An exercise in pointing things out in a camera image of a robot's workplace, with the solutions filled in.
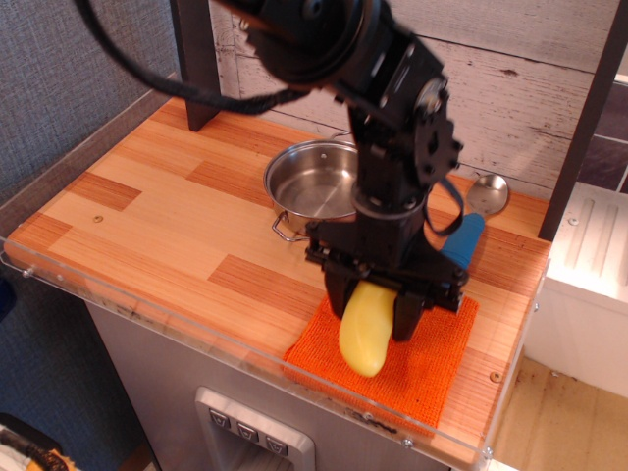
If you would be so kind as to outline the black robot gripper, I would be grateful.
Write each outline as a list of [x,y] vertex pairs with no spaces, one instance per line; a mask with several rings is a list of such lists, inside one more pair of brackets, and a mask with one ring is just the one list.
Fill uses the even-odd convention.
[[468,273],[438,252],[425,235],[425,228],[432,225],[427,203],[433,189],[429,185],[387,207],[364,198],[355,187],[353,220],[306,225],[310,238],[306,258],[322,267],[339,319],[359,282],[396,292],[392,338],[398,342],[412,338],[423,311],[459,309]]

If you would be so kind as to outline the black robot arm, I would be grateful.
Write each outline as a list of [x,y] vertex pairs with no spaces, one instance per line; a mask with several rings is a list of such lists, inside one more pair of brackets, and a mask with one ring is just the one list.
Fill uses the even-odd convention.
[[456,310],[467,272],[427,241],[427,202],[448,185],[461,144],[447,116],[442,63],[384,1],[233,1],[248,41],[294,90],[327,89],[344,103],[357,149],[351,221],[311,222],[308,260],[320,264],[342,316],[360,281],[394,293],[392,336],[407,341],[425,310]]

